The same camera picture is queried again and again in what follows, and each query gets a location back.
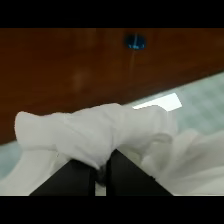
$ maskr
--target brown wooden surface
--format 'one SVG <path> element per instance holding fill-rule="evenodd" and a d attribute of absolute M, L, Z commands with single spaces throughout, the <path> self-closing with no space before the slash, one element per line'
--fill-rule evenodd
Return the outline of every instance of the brown wooden surface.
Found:
<path fill-rule="evenodd" d="M 124 46 L 135 32 L 146 49 Z M 223 68 L 223 29 L 0 29 L 0 143 L 19 111 L 126 103 Z"/>

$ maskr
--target wooden panel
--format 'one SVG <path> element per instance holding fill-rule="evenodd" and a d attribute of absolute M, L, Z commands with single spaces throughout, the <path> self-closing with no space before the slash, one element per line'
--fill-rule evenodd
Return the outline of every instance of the wooden panel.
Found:
<path fill-rule="evenodd" d="M 0 143 L 17 112 L 73 112 L 110 102 L 128 80 L 124 29 L 0 29 Z"/>
<path fill-rule="evenodd" d="M 204 78 L 224 69 L 224 29 L 136 29 L 147 47 L 136 51 L 132 99 Z"/>

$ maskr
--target tiled floor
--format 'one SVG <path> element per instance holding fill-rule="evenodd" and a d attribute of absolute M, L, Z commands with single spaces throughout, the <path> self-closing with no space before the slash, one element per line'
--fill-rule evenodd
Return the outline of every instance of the tiled floor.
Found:
<path fill-rule="evenodd" d="M 171 93 L 176 93 L 182 104 L 173 110 L 180 131 L 193 128 L 203 134 L 211 134 L 224 129 L 224 72 L 129 105 L 136 106 Z M 20 149 L 16 142 L 0 146 L 0 179 L 13 169 L 19 157 Z"/>

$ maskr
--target blue round knob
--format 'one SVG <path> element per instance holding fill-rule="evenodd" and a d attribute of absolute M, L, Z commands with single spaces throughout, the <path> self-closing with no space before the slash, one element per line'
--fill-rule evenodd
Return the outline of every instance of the blue round knob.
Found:
<path fill-rule="evenodd" d="M 138 34 L 129 35 L 125 38 L 125 45 L 134 50 L 142 50 L 146 46 L 146 41 L 143 36 Z"/>

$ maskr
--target crumpled white fabric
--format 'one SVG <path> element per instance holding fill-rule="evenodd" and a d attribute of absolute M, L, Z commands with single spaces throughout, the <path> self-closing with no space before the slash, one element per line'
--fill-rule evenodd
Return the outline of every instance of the crumpled white fabric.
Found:
<path fill-rule="evenodd" d="M 71 158 L 99 169 L 116 148 L 175 195 L 223 194 L 223 132 L 179 134 L 171 112 L 158 106 L 108 104 L 47 116 L 20 112 L 15 132 L 23 155 L 0 182 L 0 195 L 29 195 Z"/>

